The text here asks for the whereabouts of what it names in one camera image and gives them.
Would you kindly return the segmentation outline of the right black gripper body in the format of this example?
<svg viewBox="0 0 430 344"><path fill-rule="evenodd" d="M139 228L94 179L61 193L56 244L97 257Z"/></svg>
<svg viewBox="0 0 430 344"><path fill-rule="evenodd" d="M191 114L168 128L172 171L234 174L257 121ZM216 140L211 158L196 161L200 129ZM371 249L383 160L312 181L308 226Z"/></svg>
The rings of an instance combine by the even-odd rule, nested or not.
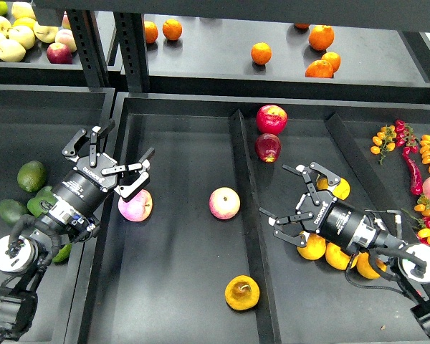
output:
<svg viewBox="0 0 430 344"><path fill-rule="evenodd" d="M369 248L375 241L375 229L368 222L366 212L332 196L318 191L315 204L309 194L302 195L295 210L300 215L311 215L302 221L307 232L318 234L347 253Z"/></svg>

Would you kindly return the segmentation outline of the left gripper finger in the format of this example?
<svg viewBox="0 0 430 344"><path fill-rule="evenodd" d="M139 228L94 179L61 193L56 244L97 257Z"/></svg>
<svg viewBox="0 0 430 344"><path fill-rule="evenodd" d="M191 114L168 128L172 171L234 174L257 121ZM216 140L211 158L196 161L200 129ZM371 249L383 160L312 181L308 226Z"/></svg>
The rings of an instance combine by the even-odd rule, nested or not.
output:
<svg viewBox="0 0 430 344"><path fill-rule="evenodd" d="M79 150L81 147L89 143L88 152L88 165L89 167L96 167L97 162L100 160L100 141L106 138L108 134L115 127L115 121L109 120L104 126L96 125L91 129L80 128L62 149L62 155L69 161L74 163L80 160Z"/></svg>
<svg viewBox="0 0 430 344"><path fill-rule="evenodd" d="M114 191L123 200L132 200L150 181L150 159L155 149L149 148L137 163L124 164L101 170L101 190Z"/></svg>

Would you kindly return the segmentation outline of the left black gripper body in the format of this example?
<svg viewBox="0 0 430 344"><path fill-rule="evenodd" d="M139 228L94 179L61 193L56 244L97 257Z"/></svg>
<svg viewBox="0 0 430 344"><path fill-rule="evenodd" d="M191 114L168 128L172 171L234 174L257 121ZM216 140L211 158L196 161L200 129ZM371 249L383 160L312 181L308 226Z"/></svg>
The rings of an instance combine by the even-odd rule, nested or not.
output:
<svg viewBox="0 0 430 344"><path fill-rule="evenodd" d="M75 167L53 188L53 194L67 202L82 215L93 215L118 184L116 175L104 176L102 170L113 168L118 162L105 153L97 157L92 167L87 156L78 160Z"/></svg>

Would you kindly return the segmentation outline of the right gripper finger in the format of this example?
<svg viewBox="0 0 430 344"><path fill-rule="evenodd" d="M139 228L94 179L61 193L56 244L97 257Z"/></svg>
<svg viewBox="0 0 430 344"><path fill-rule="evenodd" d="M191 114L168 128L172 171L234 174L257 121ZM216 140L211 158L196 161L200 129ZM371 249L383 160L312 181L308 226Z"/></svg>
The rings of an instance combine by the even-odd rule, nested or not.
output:
<svg viewBox="0 0 430 344"><path fill-rule="evenodd" d="M304 248L307 246L309 234L301 234L297 228L303 229L302 225L305 221L313 220L314 214L312 212L301 212L285 217L278 217L262 207L259 207L259 212L267 217L274 237L296 247Z"/></svg>
<svg viewBox="0 0 430 344"><path fill-rule="evenodd" d="M318 191L327 190L334 194L335 189L341 183L339 175L316 162L311 162L307 166L300 164L296 167L283 164L282 168L287 172L302 177L306 185L312 184L313 188Z"/></svg>

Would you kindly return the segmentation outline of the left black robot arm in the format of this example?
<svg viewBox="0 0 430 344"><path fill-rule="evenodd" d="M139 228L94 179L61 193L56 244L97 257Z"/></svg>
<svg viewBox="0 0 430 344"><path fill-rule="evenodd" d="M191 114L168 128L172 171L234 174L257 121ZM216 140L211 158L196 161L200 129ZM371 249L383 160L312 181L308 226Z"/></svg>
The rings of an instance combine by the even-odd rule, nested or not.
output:
<svg viewBox="0 0 430 344"><path fill-rule="evenodd" d="M100 147L115 127L81 128L62 149L74 167L53 188L55 201L39 216L22 215L11 233L0 239L0 343L17 341L31 327L37 311L37 288L48 266L67 244L85 242L98 235L94 213L116 192L129 202L149 182L149 148L137 163L120 165Z"/></svg>

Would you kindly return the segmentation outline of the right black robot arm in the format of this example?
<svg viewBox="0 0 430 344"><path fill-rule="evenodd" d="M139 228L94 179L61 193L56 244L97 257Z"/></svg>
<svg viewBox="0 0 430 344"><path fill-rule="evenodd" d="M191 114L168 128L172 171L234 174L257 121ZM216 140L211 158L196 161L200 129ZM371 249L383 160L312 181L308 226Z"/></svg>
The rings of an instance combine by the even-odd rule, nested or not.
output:
<svg viewBox="0 0 430 344"><path fill-rule="evenodd" d="M307 191L291 215L278 217L260 209L273 227L274 236L305 248L310 236L316 234L338 246L351 260L367 253L369 266L383 279L394 281L397 292L416 303L411 312L430 339L430 295L417 288L430 284L430 246L403 240L401 212L389 210L396 228L391 233L380 211L357 209L335 195L342 181L339 175L316 162L295 168L284 165L283 169L302 177Z"/></svg>

